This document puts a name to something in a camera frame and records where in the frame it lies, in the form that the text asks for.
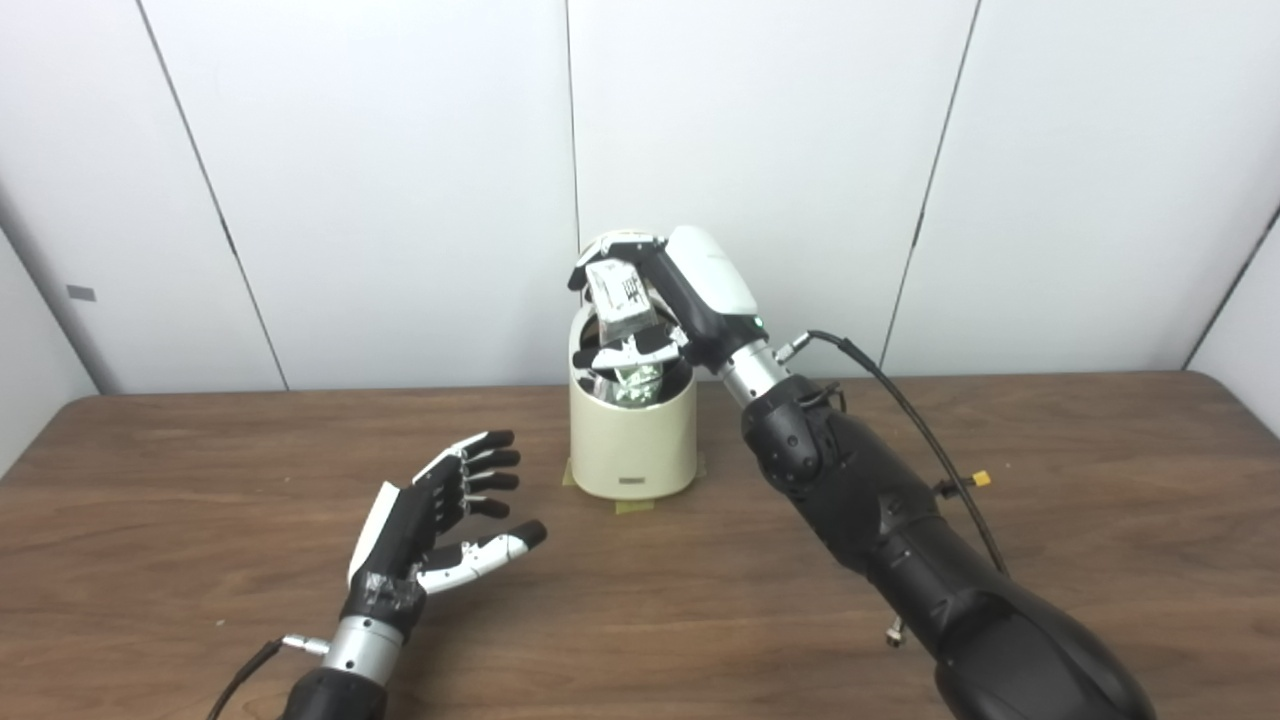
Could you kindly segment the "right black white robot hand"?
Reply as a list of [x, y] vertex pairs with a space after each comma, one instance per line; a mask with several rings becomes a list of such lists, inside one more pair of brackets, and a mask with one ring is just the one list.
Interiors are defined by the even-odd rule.
[[680, 225], [669, 234], [613, 231], [580, 254], [567, 283], [589, 293], [603, 340], [582, 360], [620, 370], [682, 359], [754, 397], [786, 370], [773, 355], [756, 300], [736, 265], [705, 231]]

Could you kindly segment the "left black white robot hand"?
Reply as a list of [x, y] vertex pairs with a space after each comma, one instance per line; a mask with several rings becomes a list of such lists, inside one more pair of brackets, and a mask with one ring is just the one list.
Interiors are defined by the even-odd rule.
[[408, 638], [428, 598], [535, 550], [548, 536], [538, 520], [440, 543], [463, 519], [509, 515], [488, 492], [516, 489], [520, 460], [512, 430], [484, 430], [442, 450], [407, 484], [383, 483], [349, 560], [340, 620], [380, 623]]

